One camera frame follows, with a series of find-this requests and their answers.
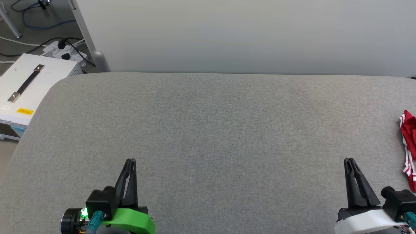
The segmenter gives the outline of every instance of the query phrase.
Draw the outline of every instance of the sticker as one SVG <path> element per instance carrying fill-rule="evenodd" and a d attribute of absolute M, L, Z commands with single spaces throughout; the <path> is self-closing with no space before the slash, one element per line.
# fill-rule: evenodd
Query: sticker
<path fill-rule="evenodd" d="M 32 115 L 34 111 L 33 110 L 19 108 L 16 112 L 17 113 L 22 113 L 22 114 L 25 114 L 25 115 Z"/>

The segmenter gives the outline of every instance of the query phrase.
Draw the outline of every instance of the green led light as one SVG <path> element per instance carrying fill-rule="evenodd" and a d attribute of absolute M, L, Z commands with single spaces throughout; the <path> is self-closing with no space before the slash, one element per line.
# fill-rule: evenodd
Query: green led light
<path fill-rule="evenodd" d="M 80 215 L 80 217 L 81 218 L 83 218 L 83 219 L 88 219 L 88 210 L 87 210 L 87 208 L 85 207 L 84 209 L 82 209 L 81 210 L 81 215 Z"/>

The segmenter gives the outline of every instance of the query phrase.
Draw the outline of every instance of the gray fabric table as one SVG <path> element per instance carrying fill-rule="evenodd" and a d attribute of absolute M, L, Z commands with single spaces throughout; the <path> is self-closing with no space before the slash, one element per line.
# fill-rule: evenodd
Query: gray fabric table
<path fill-rule="evenodd" d="M 62 214 L 138 162 L 158 234 L 333 233 L 343 159 L 377 194 L 408 189 L 399 77 L 102 73 L 46 95 L 0 186 L 2 234 L 59 233 Z"/>

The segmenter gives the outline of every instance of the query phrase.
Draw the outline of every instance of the red fabric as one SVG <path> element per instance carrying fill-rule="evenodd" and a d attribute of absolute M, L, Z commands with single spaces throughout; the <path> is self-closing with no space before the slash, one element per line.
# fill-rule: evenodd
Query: red fabric
<path fill-rule="evenodd" d="M 405 163 L 403 172 L 409 179 L 410 189 L 416 192 L 416 167 L 413 160 L 416 158 L 416 118 L 407 110 L 400 117 L 400 129 L 403 135 L 405 150 Z"/>
<path fill-rule="evenodd" d="M 409 111 L 404 111 L 404 121 L 401 125 L 401 133 L 407 143 L 407 148 L 412 153 L 413 160 L 416 160 L 416 118 Z"/>

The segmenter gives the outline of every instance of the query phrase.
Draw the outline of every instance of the blue cable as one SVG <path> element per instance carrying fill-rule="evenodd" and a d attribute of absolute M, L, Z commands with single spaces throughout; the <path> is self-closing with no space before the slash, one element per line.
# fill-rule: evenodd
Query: blue cable
<path fill-rule="evenodd" d="M 66 24 L 66 23 L 70 23 L 70 22 L 76 22 L 76 20 L 67 20 L 67 21 L 61 22 L 61 23 L 59 23 L 59 24 L 56 24 L 56 25 L 50 26 L 50 27 L 35 27 L 35 26 L 30 26 L 30 25 L 27 25 L 27 24 L 26 24 L 26 21 L 25 21 L 25 12 L 26 12 L 27 10 L 29 10 L 29 9 L 34 8 L 33 6 L 35 6 L 35 5 L 37 5 L 37 4 L 38 4 L 38 3 L 32 4 L 32 5 L 30 5 L 28 8 L 26 8 L 26 9 L 24 9 L 24 10 L 22 11 L 22 21 L 23 21 L 23 25 L 24 25 L 24 26 L 26 26 L 26 27 L 28 27 L 28 28 L 32 28 L 32 29 L 39 29 L 39 30 L 48 30 L 48 29 L 51 29 L 51 28 L 57 27 L 57 26 L 62 25 L 62 24 Z"/>

